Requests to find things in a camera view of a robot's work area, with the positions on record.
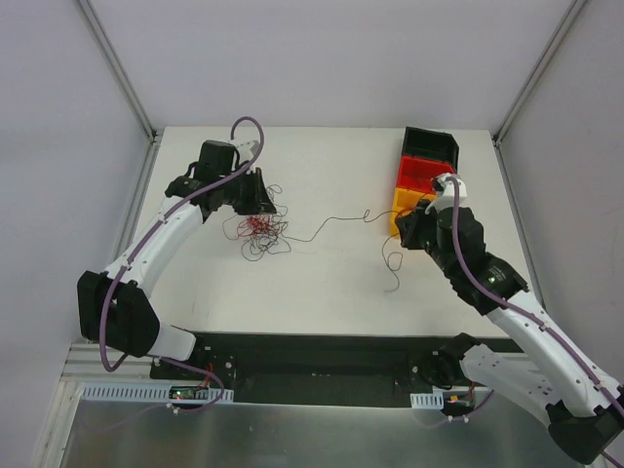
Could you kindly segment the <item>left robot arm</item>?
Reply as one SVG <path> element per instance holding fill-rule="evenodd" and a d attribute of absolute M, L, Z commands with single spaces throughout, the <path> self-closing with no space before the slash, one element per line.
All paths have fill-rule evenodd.
<path fill-rule="evenodd" d="M 195 348 L 195 334 L 163 322 L 150 296 L 176 251 L 221 207 L 237 215 L 275 213 L 262 172 L 254 166 L 261 148 L 257 140 L 202 144 L 198 161 L 169 184 L 139 237 L 102 272 L 80 277 L 83 337 L 132 357 L 173 359 L 173 368 L 186 379 L 204 372 L 207 358 Z"/>

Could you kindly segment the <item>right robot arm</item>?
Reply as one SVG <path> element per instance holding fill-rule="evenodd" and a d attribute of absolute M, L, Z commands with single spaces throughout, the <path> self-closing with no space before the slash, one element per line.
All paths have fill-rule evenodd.
<path fill-rule="evenodd" d="M 396 217 L 401 244 L 426 252 L 458 297 L 503 330 L 537 366 L 533 374 L 461 333 L 442 349 L 441 378 L 483 383 L 539 420 L 572 460 L 592 464 L 623 431 L 623 385 L 592 362 L 541 306 L 524 278 L 489 253 L 472 211 L 419 203 Z"/>

